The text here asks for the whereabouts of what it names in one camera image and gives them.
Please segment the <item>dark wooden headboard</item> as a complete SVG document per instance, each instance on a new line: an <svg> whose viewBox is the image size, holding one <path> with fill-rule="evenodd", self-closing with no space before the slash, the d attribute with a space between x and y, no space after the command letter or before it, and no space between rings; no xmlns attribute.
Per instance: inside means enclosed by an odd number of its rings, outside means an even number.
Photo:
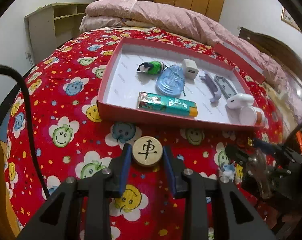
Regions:
<svg viewBox="0 0 302 240"><path fill-rule="evenodd" d="M275 59L302 90L302 59L289 46L274 37L244 27L240 27L239 37Z"/></svg>

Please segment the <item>framed wall picture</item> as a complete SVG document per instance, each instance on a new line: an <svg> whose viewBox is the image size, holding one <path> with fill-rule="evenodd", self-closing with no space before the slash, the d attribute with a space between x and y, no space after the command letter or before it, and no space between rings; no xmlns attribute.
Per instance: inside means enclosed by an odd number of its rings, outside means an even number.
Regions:
<svg viewBox="0 0 302 240"><path fill-rule="evenodd" d="M281 20L301 32L293 17L288 13L288 11L284 7L282 7Z"/></svg>

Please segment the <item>wooden Chinese chess piece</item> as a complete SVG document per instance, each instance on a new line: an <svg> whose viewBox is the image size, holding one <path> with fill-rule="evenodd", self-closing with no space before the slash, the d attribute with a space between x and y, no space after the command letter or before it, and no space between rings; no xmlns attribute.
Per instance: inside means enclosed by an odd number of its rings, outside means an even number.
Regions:
<svg viewBox="0 0 302 240"><path fill-rule="evenodd" d="M163 147L154 137L144 136L135 141L132 148L132 156L140 165L151 167L157 164L162 158Z"/></svg>

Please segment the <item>red shallow box tray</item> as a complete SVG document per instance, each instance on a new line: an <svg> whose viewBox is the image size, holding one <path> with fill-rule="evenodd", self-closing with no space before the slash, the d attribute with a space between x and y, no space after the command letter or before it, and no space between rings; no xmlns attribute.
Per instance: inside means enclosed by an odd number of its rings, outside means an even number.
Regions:
<svg viewBox="0 0 302 240"><path fill-rule="evenodd" d="M103 75L103 119L182 127L253 129L265 124L236 68L172 44L124 38Z"/></svg>

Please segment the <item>red box lid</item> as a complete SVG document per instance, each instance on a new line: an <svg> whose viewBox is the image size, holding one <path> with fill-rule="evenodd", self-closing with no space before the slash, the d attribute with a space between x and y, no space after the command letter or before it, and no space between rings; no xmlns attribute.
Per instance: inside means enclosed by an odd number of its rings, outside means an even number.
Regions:
<svg viewBox="0 0 302 240"><path fill-rule="evenodd" d="M257 61L229 41L216 43L213 46L213 49L218 54L232 61L239 68L243 69L260 85L265 81L266 78L263 76L263 68L258 65Z"/></svg>

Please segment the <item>white earbuds case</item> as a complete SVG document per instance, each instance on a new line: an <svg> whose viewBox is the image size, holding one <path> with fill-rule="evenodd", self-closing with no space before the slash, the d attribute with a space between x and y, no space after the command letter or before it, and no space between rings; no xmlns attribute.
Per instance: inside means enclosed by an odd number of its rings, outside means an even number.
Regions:
<svg viewBox="0 0 302 240"><path fill-rule="evenodd" d="M226 105L229 109L241 109L242 107L252 106L254 97L249 94L239 93L227 99Z"/></svg>

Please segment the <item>green toy figure keychain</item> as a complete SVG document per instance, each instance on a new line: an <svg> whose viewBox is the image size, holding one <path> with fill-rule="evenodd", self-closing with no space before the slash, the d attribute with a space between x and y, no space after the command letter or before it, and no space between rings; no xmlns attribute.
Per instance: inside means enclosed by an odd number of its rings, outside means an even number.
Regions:
<svg viewBox="0 0 302 240"><path fill-rule="evenodd" d="M137 71L149 75L158 75L164 71L165 67L165 64L161 61L150 61L139 64Z"/></svg>

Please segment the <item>grey plastic plate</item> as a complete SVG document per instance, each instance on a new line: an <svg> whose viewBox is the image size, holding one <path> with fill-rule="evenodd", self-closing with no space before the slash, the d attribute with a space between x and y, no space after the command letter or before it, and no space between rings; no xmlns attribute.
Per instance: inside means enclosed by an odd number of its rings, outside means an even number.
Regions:
<svg viewBox="0 0 302 240"><path fill-rule="evenodd" d="M220 88L223 96L226 99L238 94L237 91L231 85L231 83L229 83L229 81L225 77L215 75L214 80L216 81L218 87Z"/></svg>

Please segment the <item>clear blue correction tape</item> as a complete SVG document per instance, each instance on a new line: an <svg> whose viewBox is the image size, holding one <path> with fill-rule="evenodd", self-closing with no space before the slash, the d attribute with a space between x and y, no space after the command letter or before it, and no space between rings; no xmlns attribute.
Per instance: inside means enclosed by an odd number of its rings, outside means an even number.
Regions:
<svg viewBox="0 0 302 240"><path fill-rule="evenodd" d="M184 91L185 77L182 67L166 67L156 81L156 89L163 95L178 97Z"/></svg>

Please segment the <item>white-capped orange bottle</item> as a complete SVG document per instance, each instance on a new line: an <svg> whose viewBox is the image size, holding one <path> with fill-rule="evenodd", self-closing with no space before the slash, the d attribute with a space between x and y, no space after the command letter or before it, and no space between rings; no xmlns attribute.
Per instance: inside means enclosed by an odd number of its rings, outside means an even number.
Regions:
<svg viewBox="0 0 302 240"><path fill-rule="evenodd" d="M241 125L261 126L265 123L265 114L258 107L245 106L240 110L239 120Z"/></svg>

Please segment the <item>teal cartoon lighter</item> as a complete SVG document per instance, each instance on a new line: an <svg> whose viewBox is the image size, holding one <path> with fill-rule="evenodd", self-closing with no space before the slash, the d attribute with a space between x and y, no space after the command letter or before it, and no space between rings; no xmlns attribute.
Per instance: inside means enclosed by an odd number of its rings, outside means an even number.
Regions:
<svg viewBox="0 0 302 240"><path fill-rule="evenodd" d="M198 116L195 102L147 92L139 93L138 108L193 118Z"/></svg>

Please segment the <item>beige open shelf unit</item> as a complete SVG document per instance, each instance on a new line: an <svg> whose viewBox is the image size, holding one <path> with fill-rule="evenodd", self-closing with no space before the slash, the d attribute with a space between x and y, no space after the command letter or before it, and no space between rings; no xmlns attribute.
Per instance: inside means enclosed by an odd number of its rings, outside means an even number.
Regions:
<svg viewBox="0 0 302 240"><path fill-rule="evenodd" d="M26 35L35 63L78 37L87 3L52 3L24 17Z"/></svg>

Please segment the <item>lavender plastic clip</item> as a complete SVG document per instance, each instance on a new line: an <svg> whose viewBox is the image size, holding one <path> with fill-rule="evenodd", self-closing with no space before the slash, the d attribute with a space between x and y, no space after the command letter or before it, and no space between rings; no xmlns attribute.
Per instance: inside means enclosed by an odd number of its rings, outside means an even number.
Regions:
<svg viewBox="0 0 302 240"><path fill-rule="evenodd" d="M214 82L210 74L204 72L204 75L200 75L199 77L201 81L203 81L207 85L208 89L212 94L212 98L210 98L210 102L211 103L218 102L222 96L222 92L220 88L217 86L217 84Z"/></svg>

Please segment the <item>white USB charger cube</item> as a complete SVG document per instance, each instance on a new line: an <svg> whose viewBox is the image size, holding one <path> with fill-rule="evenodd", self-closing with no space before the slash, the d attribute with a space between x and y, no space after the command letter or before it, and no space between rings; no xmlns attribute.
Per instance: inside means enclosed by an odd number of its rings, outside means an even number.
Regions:
<svg viewBox="0 0 302 240"><path fill-rule="evenodd" d="M199 73L196 62L191 59L184 59L181 67L184 71L184 76L187 79L194 80Z"/></svg>

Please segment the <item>pink folded quilt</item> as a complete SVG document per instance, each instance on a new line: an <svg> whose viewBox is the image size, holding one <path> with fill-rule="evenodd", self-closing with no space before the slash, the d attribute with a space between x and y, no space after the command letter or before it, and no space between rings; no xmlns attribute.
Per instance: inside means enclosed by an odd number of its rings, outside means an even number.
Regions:
<svg viewBox="0 0 302 240"><path fill-rule="evenodd" d="M259 51L248 41L236 37L218 22L198 12L148 1L99 0L90 3L85 14L79 27L80 33L115 26L158 27L210 46L230 42L266 71L267 83L278 92L287 92L288 104L293 108L297 119L302 120L302 100L294 92L281 68L284 60L279 59L275 53L268 55Z"/></svg>

